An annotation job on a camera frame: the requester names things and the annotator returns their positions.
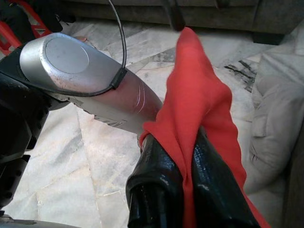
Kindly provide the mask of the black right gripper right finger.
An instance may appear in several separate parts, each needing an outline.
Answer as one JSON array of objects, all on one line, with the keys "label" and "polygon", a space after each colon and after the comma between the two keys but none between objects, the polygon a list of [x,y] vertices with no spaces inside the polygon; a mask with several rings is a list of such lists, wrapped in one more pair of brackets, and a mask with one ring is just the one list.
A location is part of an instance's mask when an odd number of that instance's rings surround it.
[{"label": "black right gripper right finger", "polygon": [[197,227],[259,227],[232,171],[208,140],[203,128],[199,129],[196,137],[191,176]]}]

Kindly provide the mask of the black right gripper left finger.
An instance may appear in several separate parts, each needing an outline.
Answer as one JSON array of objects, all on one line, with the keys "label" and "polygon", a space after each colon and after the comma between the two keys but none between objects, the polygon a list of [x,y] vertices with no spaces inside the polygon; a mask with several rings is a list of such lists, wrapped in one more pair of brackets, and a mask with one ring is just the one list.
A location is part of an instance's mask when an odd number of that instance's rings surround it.
[{"label": "black right gripper left finger", "polygon": [[148,135],[126,182],[130,228],[181,228],[184,197],[178,166],[160,143]]}]

